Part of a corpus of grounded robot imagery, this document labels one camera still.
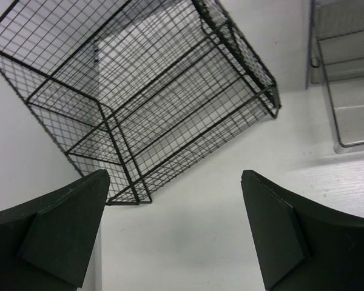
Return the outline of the clear plastic drawer organizer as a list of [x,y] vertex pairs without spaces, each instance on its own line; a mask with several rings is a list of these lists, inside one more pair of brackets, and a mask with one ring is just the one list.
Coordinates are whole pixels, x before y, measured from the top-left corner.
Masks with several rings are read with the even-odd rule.
[[310,1],[307,85],[320,85],[334,151],[364,151],[364,1]]

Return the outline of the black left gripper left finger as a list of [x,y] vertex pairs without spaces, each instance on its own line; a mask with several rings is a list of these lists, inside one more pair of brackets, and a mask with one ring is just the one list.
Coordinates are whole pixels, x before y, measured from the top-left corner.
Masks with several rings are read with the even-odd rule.
[[0,211],[0,290],[81,288],[109,186],[97,170]]

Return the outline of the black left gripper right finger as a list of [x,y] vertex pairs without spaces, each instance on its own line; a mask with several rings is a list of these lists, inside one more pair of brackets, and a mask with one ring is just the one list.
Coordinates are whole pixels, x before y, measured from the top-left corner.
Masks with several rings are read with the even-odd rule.
[[364,290],[364,218],[253,170],[242,173],[241,187],[266,290]]

